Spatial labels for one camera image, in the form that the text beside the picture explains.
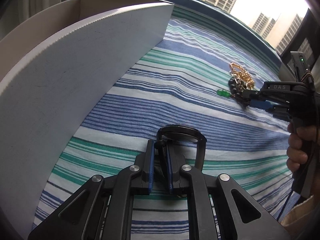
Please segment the person's right hand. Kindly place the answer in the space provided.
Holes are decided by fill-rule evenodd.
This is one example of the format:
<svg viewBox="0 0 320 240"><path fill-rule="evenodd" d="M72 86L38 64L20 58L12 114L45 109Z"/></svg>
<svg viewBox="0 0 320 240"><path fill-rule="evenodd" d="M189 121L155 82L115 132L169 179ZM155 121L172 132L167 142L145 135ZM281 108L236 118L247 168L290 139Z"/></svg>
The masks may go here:
<svg viewBox="0 0 320 240"><path fill-rule="evenodd" d="M293 123L290 123L287 127L290 133L287 148L287 167L293 173L298 171L298 169L306 164L308 161L307 151L303 149L304 142L315 142L319 145L317 139L317 128L316 126L299 127L294 131Z"/></svg>

